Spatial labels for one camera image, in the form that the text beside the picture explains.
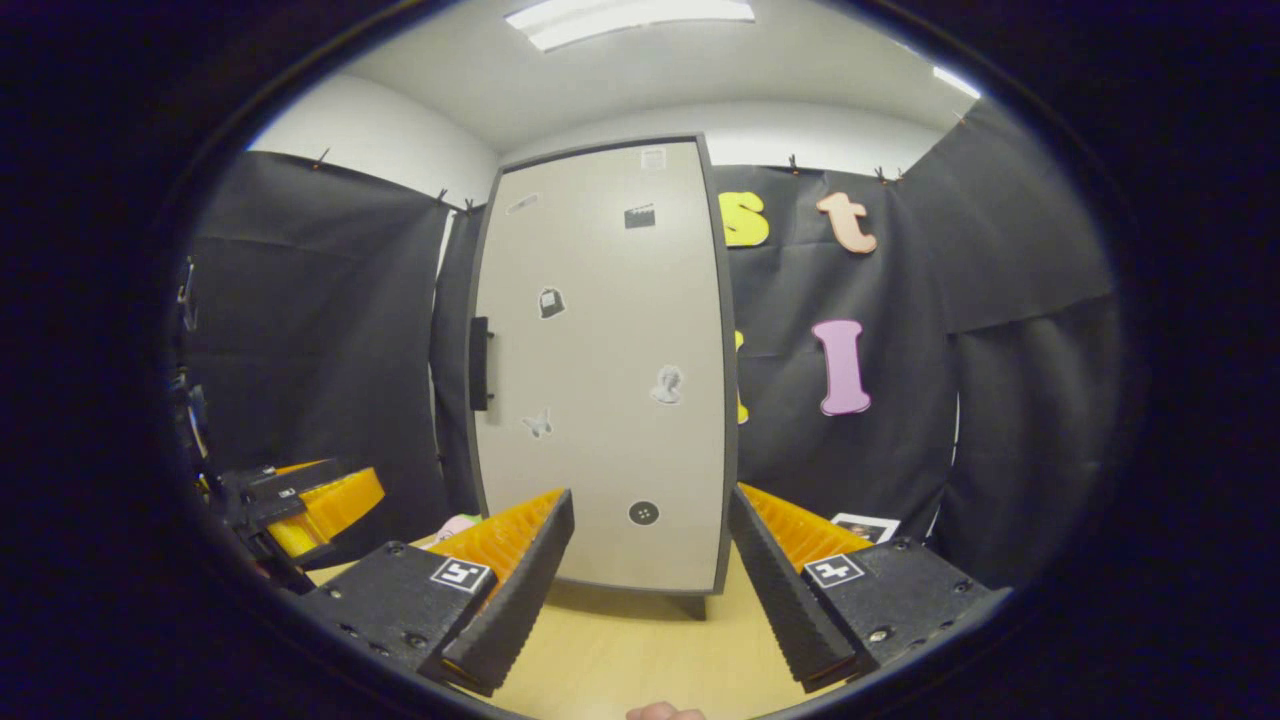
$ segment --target door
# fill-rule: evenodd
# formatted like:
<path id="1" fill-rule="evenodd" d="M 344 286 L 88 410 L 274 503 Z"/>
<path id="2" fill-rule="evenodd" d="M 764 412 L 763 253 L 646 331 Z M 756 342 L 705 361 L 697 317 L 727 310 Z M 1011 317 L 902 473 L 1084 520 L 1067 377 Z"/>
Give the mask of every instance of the door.
<path id="1" fill-rule="evenodd" d="M 488 208 L 474 468 L 489 514 L 573 491 L 561 578 L 722 584 L 737 405 L 704 158 L 698 137 L 580 151 L 500 173 Z"/>

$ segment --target finger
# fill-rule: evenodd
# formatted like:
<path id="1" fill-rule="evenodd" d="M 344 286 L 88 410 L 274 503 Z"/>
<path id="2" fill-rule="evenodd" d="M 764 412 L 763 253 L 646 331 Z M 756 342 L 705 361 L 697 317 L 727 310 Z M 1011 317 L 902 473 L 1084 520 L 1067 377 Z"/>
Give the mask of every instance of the finger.
<path id="1" fill-rule="evenodd" d="M 669 702 L 655 702 L 640 711 L 640 720 L 671 720 L 676 707 Z"/>

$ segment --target ceiling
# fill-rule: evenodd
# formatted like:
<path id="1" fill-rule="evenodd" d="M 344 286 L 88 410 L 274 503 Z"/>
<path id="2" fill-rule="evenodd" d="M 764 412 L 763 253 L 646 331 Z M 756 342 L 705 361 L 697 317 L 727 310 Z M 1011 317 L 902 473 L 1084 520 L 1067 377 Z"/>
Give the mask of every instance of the ceiling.
<path id="1" fill-rule="evenodd" d="M 495 152 L 607 118 L 694 102 L 856 108 L 946 131 L 973 99 L 841 10 L 749 0 L 755 23 L 669 23 L 541 53 L 503 17 L 535 0 L 467 0 L 343 72 L 448 117 Z"/>

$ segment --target ceiling light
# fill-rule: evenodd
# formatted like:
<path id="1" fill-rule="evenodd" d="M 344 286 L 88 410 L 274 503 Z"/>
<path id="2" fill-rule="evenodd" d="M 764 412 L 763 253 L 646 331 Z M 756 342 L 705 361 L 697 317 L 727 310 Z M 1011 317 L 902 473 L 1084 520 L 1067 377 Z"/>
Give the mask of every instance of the ceiling light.
<path id="1" fill-rule="evenodd" d="M 682 20 L 755 22 L 740 0 L 548 0 L 507 15 L 539 50 L 616 29 Z"/>
<path id="2" fill-rule="evenodd" d="M 974 90 L 972 85 L 943 70 L 942 68 L 933 68 L 933 77 L 941 79 L 942 82 L 950 85 L 951 87 L 955 87 L 956 90 L 964 92 L 970 97 L 982 97 L 982 95 L 977 90 Z"/>

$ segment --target pink letter i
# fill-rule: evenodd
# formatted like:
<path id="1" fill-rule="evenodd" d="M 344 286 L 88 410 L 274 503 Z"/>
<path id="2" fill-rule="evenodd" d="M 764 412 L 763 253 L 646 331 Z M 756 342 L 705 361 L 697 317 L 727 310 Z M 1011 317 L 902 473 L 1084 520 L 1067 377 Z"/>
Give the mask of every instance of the pink letter i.
<path id="1" fill-rule="evenodd" d="M 827 398 L 823 415 L 861 413 L 872 406 L 872 396 L 863 391 L 858 369 L 858 336 L 863 325 L 855 320 L 827 320 L 813 327 L 827 355 Z"/>

